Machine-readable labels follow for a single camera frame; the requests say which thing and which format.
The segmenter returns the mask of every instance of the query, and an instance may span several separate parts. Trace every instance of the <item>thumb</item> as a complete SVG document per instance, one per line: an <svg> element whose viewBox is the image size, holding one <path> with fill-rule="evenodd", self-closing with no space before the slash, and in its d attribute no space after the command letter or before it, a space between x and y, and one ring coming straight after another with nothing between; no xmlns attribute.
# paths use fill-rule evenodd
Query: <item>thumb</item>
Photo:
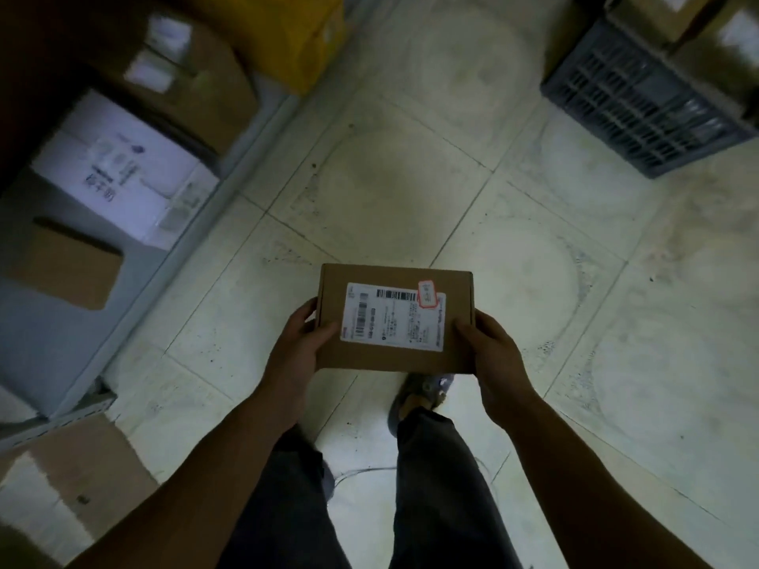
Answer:
<svg viewBox="0 0 759 569"><path fill-rule="evenodd" d="M337 333L339 328L340 325L337 322L330 322L324 327L314 329L310 334L306 335L304 341L309 349L317 352L322 345L326 344Z"/></svg>
<svg viewBox="0 0 759 569"><path fill-rule="evenodd" d="M453 325L464 340L472 346L474 353L479 353L487 345L489 337L475 326L463 323L458 319L454 319Z"/></svg>

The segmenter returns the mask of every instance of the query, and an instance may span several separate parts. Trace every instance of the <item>white box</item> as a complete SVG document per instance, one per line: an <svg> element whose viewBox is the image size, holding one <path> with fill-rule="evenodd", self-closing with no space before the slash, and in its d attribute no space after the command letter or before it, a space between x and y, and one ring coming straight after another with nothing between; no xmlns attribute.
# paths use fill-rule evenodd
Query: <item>white box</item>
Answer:
<svg viewBox="0 0 759 569"><path fill-rule="evenodd" d="M219 182L191 153L91 89L32 169L134 239L167 250Z"/></svg>

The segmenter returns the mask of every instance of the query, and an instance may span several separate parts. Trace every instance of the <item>forearm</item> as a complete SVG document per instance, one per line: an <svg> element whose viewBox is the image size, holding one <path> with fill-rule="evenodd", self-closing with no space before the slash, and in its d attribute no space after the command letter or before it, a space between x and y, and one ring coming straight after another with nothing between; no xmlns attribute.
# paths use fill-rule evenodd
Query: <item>forearm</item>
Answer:
<svg viewBox="0 0 759 569"><path fill-rule="evenodd" d="M242 402L71 567L214 567L281 433L275 406L265 392Z"/></svg>
<svg viewBox="0 0 759 569"><path fill-rule="evenodd" d="M543 400L507 433L570 567L708 567L614 480Z"/></svg>

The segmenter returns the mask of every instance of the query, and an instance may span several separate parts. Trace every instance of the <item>leg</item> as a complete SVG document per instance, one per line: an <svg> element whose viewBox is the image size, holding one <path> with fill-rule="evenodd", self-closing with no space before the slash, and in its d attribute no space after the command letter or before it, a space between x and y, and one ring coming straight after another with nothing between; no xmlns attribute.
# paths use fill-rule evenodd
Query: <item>leg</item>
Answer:
<svg viewBox="0 0 759 569"><path fill-rule="evenodd" d="M422 403L408 415L408 403L396 403L404 410L404 419L398 425L395 549L390 567L519 569L477 461L453 422L430 410L434 402L423 403L429 393L414 395Z"/></svg>
<svg viewBox="0 0 759 569"><path fill-rule="evenodd" d="M334 478L321 453L298 428L287 431L277 441L217 569L350 569L327 514L333 489Z"/></svg>

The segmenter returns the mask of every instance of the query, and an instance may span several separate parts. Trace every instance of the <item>red-bordered sticker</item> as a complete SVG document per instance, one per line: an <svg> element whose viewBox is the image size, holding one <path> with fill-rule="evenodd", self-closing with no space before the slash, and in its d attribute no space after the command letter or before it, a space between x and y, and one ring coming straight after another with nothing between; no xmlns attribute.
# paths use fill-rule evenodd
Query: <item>red-bordered sticker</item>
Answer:
<svg viewBox="0 0 759 569"><path fill-rule="evenodd" d="M437 292L431 279L419 282L417 301L423 309L435 309L437 307Z"/></svg>

